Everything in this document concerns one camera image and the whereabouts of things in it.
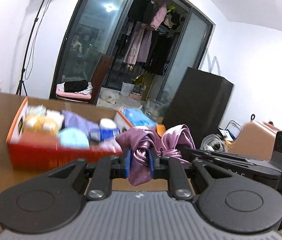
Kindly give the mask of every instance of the door frame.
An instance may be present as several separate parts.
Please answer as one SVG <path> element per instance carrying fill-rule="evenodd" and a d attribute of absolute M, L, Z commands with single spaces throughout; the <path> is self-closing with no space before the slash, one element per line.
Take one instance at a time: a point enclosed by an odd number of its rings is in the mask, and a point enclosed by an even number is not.
<path fill-rule="evenodd" d="M 67 27 L 67 30 L 65 32 L 65 35 L 64 35 L 64 38 L 63 38 L 63 41 L 62 41 L 62 44 L 61 44 L 61 48 L 60 48 L 60 51 L 59 51 L 56 67 L 55 67 L 55 70 L 54 70 L 54 77 L 53 77 L 53 81 L 52 81 L 52 85 L 51 85 L 50 97 L 49 98 L 56 99 L 57 84 L 58 84 L 58 82 L 61 82 L 61 80 L 62 80 L 62 74 L 63 74 L 64 68 L 65 68 L 65 63 L 66 63 L 66 60 L 67 60 L 67 57 L 65 57 L 65 53 L 69 53 L 71 41 L 73 39 L 75 30 L 76 30 L 76 27 L 74 28 L 74 26 L 78 25 L 87 1 L 88 0 L 78 0 L 77 5 L 76 5 L 76 7 L 73 11 L 73 14 L 71 16 L 70 22 L 68 24 L 68 27 Z M 198 68 L 202 59 L 203 59 L 203 57 L 204 57 L 204 54 L 207 50 L 207 47 L 209 45 L 209 40 L 211 38 L 214 23 L 211 22 L 211 20 L 209 20 L 202 12 L 200 12 L 198 9 L 196 9 L 194 7 L 194 5 L 192 5 L 189 1 L 187 1 L 187 0 L 179 0 L 179 1 L 184 3 L 186 6 L 188 6 L 190 8 L 190 11 L 189 11 L 187 18 L 186 18 L 187 22 L 190 20 L 189 15 L 191 15 L 190 12 L 192 12 L 192 13 L 195 13 L 198 17 L 200 17 L 204 22 L 206 22 L 209 25 L 208 30 L 207 30 L 207 32 L 204 36 L 203 42 L 202 42 L 201 47 L 200 47 L 199 52 L 198 52 L 198 55 L 200 55 L 200 56 L 196 58 L 196 61 L 194 62 L 194 65 L 193 65 L 193 67 Z M 116 41 L 117 41 L 117 39 L 120 35 L 120 31 L 123 27 L 124 20 L 126 19 L 126 16 L 128 15 L 128 11 L 131 7 L 132 2 L 133 2 L 133 0 L 125 0 L 123 2 L 123 4 L 125 3 L 125 7 L 122 11 L 120 18 L 119 18 L 118 24 L 117 24 L 117 26 L 114 30 L 113 36 L 110 40 L 110 44 L 109 44 L 107 52 L 106 52 L 106 54 L 108 56 L 113 54 L 115 43 L 116 43 Z M 172 60 L 174 61 L 174 59 L 176 57 L 176 52 L 177 52 L 177 49 L 180 47 L 180 43 L 181 43 L 180 41 L 183 38 L 184 32 L 185 32 L 185 28 L 182 29 L 181 35 L 178 39 L 177 47 L 176 47 L 176 49 L 175 49 L 175 51 L 172 55 L 172 59 L 171 59 L 171 62 L 169 64 L 170 69 L 167 70 L 167 72 L 164 76 L 164 81 L 161 84 L 157 98 L 159 97 L 159 95 L 161 96 L 162 93 L 163 93 L 164 85 L 166 83 L 168 75 L 171 71 L 171 67 L 173 65 Z"/>

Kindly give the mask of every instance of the tripod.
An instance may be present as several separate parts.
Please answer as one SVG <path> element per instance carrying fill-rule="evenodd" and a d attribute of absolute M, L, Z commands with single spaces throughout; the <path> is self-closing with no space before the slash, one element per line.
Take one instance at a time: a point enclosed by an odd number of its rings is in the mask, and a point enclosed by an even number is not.
<path fill-rule="evenodd" d="M 40 10 L 43 6 L 43 3 L 45 2 L 45 0 L 42 1 L 40 7 L 39 7 L 39 10 L 38 10 L 38 13 L 37 13 L 37 16 L 35 18 L 35 21 L 33 23 L 33 26 L 32 26 L 32 29 L 31 29 L 31 32 L 30 32 L 30 36 L 29 36 L 29 39 L 28 39 L 28 44 L 27 44 L 27 47 L 26 47 L 26 52 L 24 54 L 24 59 L 23 59 L 23 64 L 22 64 L 22 69 L 21 69 L 21 77 L 20 77 L 20 80 L 19 80 L 19 85 L 18 85 L 18 88 L 17 88 L 17 92 L 16 92 L 16 95 L 19 95 L 21 96 L 21 93 L 22 93 L 22 87 L 24 89 L 24 92 L 26 94 L 26 96 L 28 96 L 27 94 L 27 90 L 26 90 L 26 87 L 24 85 L 24 80 L 23 80 L 23 74 L 25 73 L 26 69 L 25 69 L 25 64 L 26 64 L 26 60 L 27 60 L 27 53 L 28 53 L 28 49 L 29 49 L 29 45 L 30 45 L 30 41 L 31 41 L 31 37 L 32 37 L 32 34 L 33 34 L 33 30 L 35 29 L 35 25 L 38 21 L 38 17 L 39 17 L 39 13 L 40 13 Z"/>

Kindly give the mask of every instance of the red box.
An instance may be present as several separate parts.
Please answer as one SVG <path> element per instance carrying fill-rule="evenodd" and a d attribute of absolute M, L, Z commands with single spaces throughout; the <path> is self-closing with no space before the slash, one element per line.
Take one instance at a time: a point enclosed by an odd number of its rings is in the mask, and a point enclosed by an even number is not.
<path fill-rule="evenodd" d="M 14 168 L 45 171 L 62 166 L 78 158 L 84 158 L 92 163 L 97 162 L 105 156 L 122 154 L 122 152 L 105 152 L 97 146 L 91 146 L 90 149 L 71 149 L 58 146 L 56 149 L 52 149 L 19 144 L 18 141 L 22 134 L 23 120 L 25 119 L 26 109 L 29 105 L 44 105 L 47 109 L 55 111 L 72 111 L 96 123 L 99 123 L 101 118 L 111 118 L 117 124 L 120 131 L 128 130 L 132 127 L 132 124 L 119 111 L 82 103 L 27 97 L 17 111 L 6 140 L 10 160 Z"/>

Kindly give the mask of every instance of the purple satin cloth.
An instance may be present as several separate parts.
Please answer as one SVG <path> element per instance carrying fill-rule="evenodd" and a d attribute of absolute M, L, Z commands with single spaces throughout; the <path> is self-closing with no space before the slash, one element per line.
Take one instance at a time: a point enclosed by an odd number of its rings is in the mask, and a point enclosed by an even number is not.
<path fill-rule="evenodd" d="M 186 125 L 177 125 L 168 129 L 162 138 L 158 136 L 155 130 L 145 126 L 136 126 L 128 131 L 119 134 L 116 141 L 121 148 L 130 147 L 133 152 L 131 160 L 131 169 L 129 173 L 129 182 L 133 186 L 149 182 L 151 180 L 148 159 L 146 151 L 150 148 L 156 151 L 158 156 L 170 156 L 178 158 L 183 163 L 188 161 L 182 160 L 177 144 L 186 145 L 195 149 L 190 131 Z"/>

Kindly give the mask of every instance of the white logo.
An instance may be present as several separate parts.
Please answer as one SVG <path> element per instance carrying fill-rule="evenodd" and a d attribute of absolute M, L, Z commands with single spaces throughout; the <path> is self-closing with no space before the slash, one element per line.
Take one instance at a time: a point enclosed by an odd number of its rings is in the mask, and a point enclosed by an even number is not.
<path fill-rule="evenodd" d="M 142 198 L 144 195 L 142 193 L 136 194 L 137 198 Z"/>

